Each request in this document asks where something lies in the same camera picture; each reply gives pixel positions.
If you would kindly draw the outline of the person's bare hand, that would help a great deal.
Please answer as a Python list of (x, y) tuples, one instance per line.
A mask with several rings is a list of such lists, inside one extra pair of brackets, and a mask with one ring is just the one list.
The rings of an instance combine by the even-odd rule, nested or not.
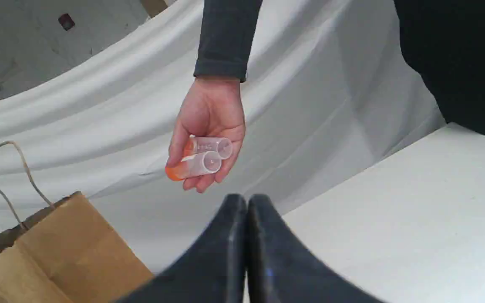
[(232, 155), (217, 173), (185, 180), (183, 190), (204, 193), (212, 184), (223, 182), (234, 167), (246, 132), (240, 87), (236, 77), (207, 75), (196, 77), (189, 88), (175, 121), (167, 165), (181, 160), (190, 136), (227, 138), (232, 143)]

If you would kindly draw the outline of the dark grey sleeved forearm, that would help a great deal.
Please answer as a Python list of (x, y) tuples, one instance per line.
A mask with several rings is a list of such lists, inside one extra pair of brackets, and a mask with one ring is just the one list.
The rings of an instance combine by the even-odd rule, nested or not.
[(206, 0), (194, 76), (246, 81), (261, 0)]

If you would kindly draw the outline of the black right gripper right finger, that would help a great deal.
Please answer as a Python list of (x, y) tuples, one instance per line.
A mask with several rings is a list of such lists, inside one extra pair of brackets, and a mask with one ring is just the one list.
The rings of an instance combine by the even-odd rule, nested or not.
[(265, 194), (248, 204), (248, 291), (251, 303), (378, 302), (313, 255)]

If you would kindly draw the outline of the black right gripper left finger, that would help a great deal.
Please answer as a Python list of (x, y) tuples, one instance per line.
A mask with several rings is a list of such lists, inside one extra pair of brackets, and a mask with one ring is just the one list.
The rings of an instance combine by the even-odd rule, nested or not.
[(241, 303), (247, 205), (228, 194), (207, 228), (168, 268), (120, 303)]

